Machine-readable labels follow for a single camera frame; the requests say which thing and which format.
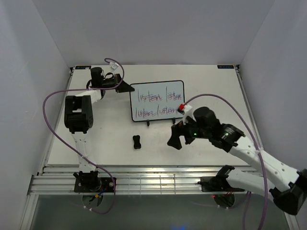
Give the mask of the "black whiteboard eraser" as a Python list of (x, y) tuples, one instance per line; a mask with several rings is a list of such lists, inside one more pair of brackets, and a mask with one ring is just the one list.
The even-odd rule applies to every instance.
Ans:
[(140, 142), (141, 137), (139, 135), (134, 135), (132, 139), (133, 139), (134, 149), (135, 150), (140, 149), (142, 147), (141, 142)]

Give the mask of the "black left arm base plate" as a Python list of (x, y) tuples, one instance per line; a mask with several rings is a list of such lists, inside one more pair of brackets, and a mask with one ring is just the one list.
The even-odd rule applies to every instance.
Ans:
[(117, 178), (114, 177), (98, 177), (94, 180), (79, 180), (76, 179), (73, 191), (75, 193), (99, 193), (104, 191), (105, 193), (113, 193)]

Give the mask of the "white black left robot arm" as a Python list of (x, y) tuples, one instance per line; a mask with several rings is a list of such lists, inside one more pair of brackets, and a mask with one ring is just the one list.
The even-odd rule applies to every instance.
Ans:
[(133, 92), (135, 89), (128, 85), (120, 74), (110, 72), (107, 75), (111, 77), (106, 78), (101, 67), (91, 68), (90, 74), (87, 91), (66, 96), (64, 125), (70, 131), (78, 151), (79, 171), (74, 176), (79, 180), (80, 186), (94, 192), (101, 188), (102, 180), (98, 177), (94, 165), (88, 135), (94, 124), (93, 104), (103, 99), (106, 89), (114, 88), (117, 93)]

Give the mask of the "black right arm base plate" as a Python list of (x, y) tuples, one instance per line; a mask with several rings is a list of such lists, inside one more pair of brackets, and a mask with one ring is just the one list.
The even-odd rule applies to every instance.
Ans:
[(231, 187), (225, 178), (220, 177), (201, 177), (197, 182), (203, 192), (243, 192), (244, 189)]

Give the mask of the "white black-framed whiteboard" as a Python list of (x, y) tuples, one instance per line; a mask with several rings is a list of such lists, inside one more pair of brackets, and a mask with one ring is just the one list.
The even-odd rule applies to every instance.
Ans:
[(134, 83), (130, 92), (133, 122), (181, 119), (177, 108), (185, 102), (182, 80)]

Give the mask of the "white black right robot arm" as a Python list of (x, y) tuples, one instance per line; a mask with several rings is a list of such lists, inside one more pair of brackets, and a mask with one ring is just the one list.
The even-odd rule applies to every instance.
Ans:
[(183, 118), (171, 127), (168, 146), (182, 148), (180, 137), (191, 144), (196, 139), (206, 139), (214, 147), (243, 160), (262, 173), (262, 177), (243, 172), (234, 166), (223, 166), (216, 176), (202, 187), (209, 191), (250, 191), (267, 196), (280, 210), (297, 215), (307, 198), (307, 171), (297, 170), (277, 160), (264, 150), (257, 150), (243, 131), (231, 124), (222, 124), (208, 107), (193, 110), (181, 104), (178, 112)]

